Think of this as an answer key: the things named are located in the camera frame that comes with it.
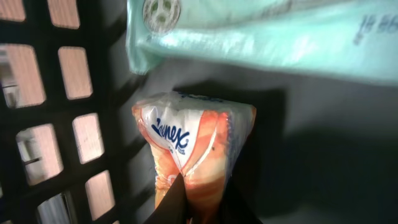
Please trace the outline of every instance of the blue brand logo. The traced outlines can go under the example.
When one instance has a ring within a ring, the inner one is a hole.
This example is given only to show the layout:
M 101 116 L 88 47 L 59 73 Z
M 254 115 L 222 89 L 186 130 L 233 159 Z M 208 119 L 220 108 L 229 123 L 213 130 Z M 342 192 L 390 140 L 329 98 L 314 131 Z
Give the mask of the blue brand logo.
M 181 128 L 177 130 L 175 126 L 169 126 L 166 124 L 160 125 L 160 118 L 156 119 L 156 125 L 152 125 L 152 129 L 162 138 L 175 143 L 175 149 L 185 155 L 184 148 L 188 145 L 188 139 L 185 140 L 185 144 L 182 144 L 182 139 L 189 135 L 189 132 L 181 134 Z

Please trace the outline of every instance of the circular emblem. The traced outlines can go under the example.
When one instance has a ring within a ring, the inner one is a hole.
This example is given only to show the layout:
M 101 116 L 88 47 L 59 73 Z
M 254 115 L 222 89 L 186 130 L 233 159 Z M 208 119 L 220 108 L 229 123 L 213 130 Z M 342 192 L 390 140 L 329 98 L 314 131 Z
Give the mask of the circular emblem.
M 145 0 L 142 15 L 152 32 L 165 33 L 175 27 L 180 10 L 178 0 Z

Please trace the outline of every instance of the black grid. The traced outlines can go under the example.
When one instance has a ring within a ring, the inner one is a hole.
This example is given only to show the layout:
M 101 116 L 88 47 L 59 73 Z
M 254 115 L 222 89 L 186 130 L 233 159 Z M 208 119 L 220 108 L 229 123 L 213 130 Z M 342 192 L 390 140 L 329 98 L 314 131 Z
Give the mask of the black grid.
M 108 50 L 126 29 L 126 12 L 110 27 L 101 27 L 99 1 L 77 0 L 80 27 L 55 27 L 50 19 L 47 0 L 23 0 L 26 20 L 0 21 L 0 44 L 33 46 L 41 74 L 46 101 L 37 106 L 10 109 L 0 96 L 0 223 L 37 223 L 37 207 L 47 199 L 66 192 L 72 223 L 128 223 L 127 214 L 134 205 L 126 198 L 128 177 L 126 162 L 143 146 L 140 140 L 130 147 L 120 144 L 116 107 L 118 93 L 110 87 L 111 69 Z M 83 47 L 86 50 L 93 94 L 84 99 L 68 100 L 58 59 L 60 47 Z M 104 154 L 86 164 L 80 164 L 72 121 L 89 113 L 97 113 L 102 133 Z M 59 175 L 29 186 L 25 167 L 19 154 L 16 134 L 42 124 L 52 124 L 55 131 L 63 170 Z M 115 207 L 92 221 L 85 189 L 88 179 L 109 170 Z

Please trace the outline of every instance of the beige floor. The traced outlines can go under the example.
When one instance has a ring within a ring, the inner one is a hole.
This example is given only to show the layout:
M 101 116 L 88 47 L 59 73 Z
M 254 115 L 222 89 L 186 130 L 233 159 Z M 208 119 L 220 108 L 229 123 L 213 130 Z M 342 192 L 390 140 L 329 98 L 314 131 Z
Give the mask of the beige floor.
M 75 0 L 48 0 L 48 2 L 54 25 L 72 29 L 80 25 Z M 0 0 L 0 18 L 23 21 L 25 14 L 21 0 Z M 6 45 L 5 48 L 11 71 L 19 86 L 23 105 L 41 104 L 45 101 L 45 93 L 35 62 L 34 49 L 26 45 Z M 92 88 L 84 49 L 62 47 L 58 54 L 68 98 L 89 96 Z M 79 117 L 74 120 L 73 126 L 81 163 L 102 155 L 103 146 L 96 115 Z M 45 178 L 56 176 L 62 170 L 62 162 L 52 126 L 49 124 L 32 128 L 32 132 L 40 148 Z M 114 205 L 108 172 L 91 178 L 86 183 L 86 189 L 91 214 L 95 220 Z

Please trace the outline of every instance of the logo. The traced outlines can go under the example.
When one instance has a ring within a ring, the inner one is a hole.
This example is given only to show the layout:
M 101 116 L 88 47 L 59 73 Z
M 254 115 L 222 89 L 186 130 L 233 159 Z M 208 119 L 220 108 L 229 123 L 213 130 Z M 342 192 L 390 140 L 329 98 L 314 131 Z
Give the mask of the logo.
M 156 33 L 166 33 L 173 29 L 180 17 L 178 0 L 145 0 L 142 15 L 146 26 Z
M 182 144 L 182 140 L 189 136 L 189 132 L 181 134 L 181 128 L 177 130 L 175 126 L 169 126 L 166 124 L 160 125 L 160 118 L 156 119 L 156 125 L 151 125 L 152 129 L 162 138 L 175 143 L 175 149 L 182 155 L 185 155 L 184 148 L 188 145 L 188 139 L 185 140 L 185 144 Z

